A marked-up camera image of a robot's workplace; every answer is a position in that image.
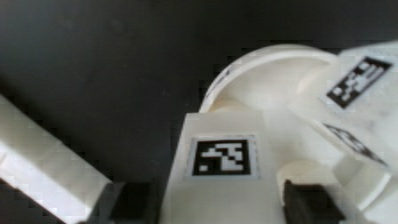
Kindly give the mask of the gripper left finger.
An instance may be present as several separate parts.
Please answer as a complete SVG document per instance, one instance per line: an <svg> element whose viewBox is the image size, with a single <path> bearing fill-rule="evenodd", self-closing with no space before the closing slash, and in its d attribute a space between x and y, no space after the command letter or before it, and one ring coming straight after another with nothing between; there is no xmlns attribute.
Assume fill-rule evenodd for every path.
<svg viewBox="0 0 398 224"><path fill-rule="evenodd" d="M87 224L158 224L153 182L117 182L105 186Z"/></svg>

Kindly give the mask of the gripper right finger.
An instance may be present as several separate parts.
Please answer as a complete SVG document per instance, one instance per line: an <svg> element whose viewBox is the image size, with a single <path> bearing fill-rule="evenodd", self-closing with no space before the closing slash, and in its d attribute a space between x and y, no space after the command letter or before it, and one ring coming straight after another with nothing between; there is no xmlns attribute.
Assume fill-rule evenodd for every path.
<svg viewBox="0 0 398 224"><path fill-rule="evenodd" d="M343 192L321 184L284 181L286 224L362 224L362 216Z"/></svg>

